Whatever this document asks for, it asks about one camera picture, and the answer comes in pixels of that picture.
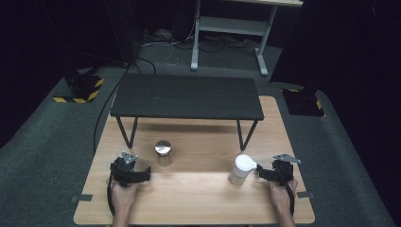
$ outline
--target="metal leg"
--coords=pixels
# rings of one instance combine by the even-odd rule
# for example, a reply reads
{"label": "metal leg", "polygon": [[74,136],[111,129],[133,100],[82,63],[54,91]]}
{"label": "metal leg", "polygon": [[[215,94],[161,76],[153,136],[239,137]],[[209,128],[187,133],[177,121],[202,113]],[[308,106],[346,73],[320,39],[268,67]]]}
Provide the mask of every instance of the metal leg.
{"label": "metal leg", "polygon": [[195,41],[192,47],[191,70],[198,70],[199,38],[200,38],[201,0],[197,1],[197,18],[195,20]]}
{"label": "metal leg", "polygon": [[265,50],[266,41],[268,40],[271,26],[273,25],[273,20],[275,13],[277,11],[277,6],[273,6],[270,11],[269,21],[266,24],[265,33],[263,35],[262,41],[260,42],[260,47],[256,48],[254,51],[256,53],[257,62],[259,63],[260,73],[262,76],[267,76],[269,74],[268,67],[265,64],[265,60],[263,59],[263,51]]}
{"label": "metal leg", "polygon": [[239,147],[241,150],[245,150],[245,148],[248,145],[248,142],[250,142],[251,136],[253,134],[254,129],[256,128],[257,120],[253,121],[253,124],[251,126],[250,131],[248,132],[247,139],[245,140],[245,143],[242,141],[242,130],[241,130],[241,124],[239,123],[239,120],[236,121],[236,127],[238,129],[238,137],[239,137]]}
{"label": "metal leg", "polygon": [[130,138],[130,140],[128,140],[128,136],[127,136],[127,134],[126,134],[126,132],[125,132],[123,123],[121,122],[121,118],[120,118],[119,116],[116,116],[115,118],[117,119],[118,126],[120,127],[121,133],[123,134],[123,137],[124,137],[124,140],[125,140],[125,142],[126,142],[126,144],[127,144],[127,147],[128,147],[128,148],[132,148],[132,145],[133,145],[133,138],[134,138],[134,136],[135,136],[136,127],[137,127],[137,125],[138,125],[138,117],[135,117],[135,120],[134,120],[134,122],[133,122],[133,127],[132,127],[132,132],[131,132],[131,138]]}

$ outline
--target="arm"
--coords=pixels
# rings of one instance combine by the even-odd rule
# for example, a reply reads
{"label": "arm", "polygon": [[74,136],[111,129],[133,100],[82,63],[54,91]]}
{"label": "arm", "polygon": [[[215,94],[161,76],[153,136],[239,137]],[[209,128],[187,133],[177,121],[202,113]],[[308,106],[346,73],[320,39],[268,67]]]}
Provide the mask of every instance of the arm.
{"label": "arm", "polygon": [[113,227],[129,226],[130,210],[138,185],[139,183],[134,183],[130,187],[122,187],[118,182],[112,181],[112,201],[115,210]]}
{"label": "arm", "polygon": [[[295,189],[297,187],[298,181],[294,179],[291,182],[288,182],[288,184],[295,195]],[[289,211],[290,201],[286,188],[283,186],[277,186],[274,182],[271,181],[268,181],[268,185],[270,188],[271,202],[273,203],[280,226],[295,226],[294,219]]]}

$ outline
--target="gray carpet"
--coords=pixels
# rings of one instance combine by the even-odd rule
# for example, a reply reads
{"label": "gray carpet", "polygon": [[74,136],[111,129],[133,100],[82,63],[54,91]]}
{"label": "gray carpet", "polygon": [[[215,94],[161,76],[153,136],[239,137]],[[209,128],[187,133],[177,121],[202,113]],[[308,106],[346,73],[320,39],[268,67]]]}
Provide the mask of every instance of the gray carpet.
{"label": "gray carpet", "polygon": [[[204,50],[218,46],[202,43]],[[273,71],[281,50],[268,46],[265,61]],[[394,226],[390,215],[359,160],[330,100],[318,92],[325,117],[288,114],[281,95],[286,84],[261,77],[253,49],[226,46],[200,52],[199,70],[190,70],[191,50],[172,46],[142,47],[139,56],[156,65],[158,75],[254,78],[261,96],[274,96],[309,192],[316,221],[310,226]],[[153,74],[146,61],[137,61],[143,74]],[[104,127],[114,86],[126,69],[109,64],[96,73],[105,78],[94,102],[60,104],[51,91],[14,138],[0,150],[0,226],[76,226],[76,205]],[[130,73],[138,73],[132,65]]]}

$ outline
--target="silver lid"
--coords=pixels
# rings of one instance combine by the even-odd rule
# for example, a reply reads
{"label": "silver lid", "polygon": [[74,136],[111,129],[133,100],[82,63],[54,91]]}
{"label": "silver lid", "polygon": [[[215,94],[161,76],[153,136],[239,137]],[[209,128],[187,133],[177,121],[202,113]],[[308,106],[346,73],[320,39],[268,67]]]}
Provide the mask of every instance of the silver lid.
{"label": "silver lid", "polygon": [[155,145],[156,153],[160,156],[167,156],[171,152],[171,144],[166,140],[161,140]]}

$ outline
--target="white cup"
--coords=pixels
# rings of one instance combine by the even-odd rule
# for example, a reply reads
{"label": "white cup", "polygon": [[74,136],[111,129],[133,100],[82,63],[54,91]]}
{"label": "white cup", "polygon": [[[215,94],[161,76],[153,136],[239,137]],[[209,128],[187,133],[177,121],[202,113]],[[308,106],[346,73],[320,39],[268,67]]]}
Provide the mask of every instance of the white cup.
{"label": "white cup", "polygon": [[230,172],[230,182],[236,185],[241,185],[247,179],[249,173],[256,169],[257,163],[253,159],[246,155],[240,154],[235,158],[235,165],[233,170]]}

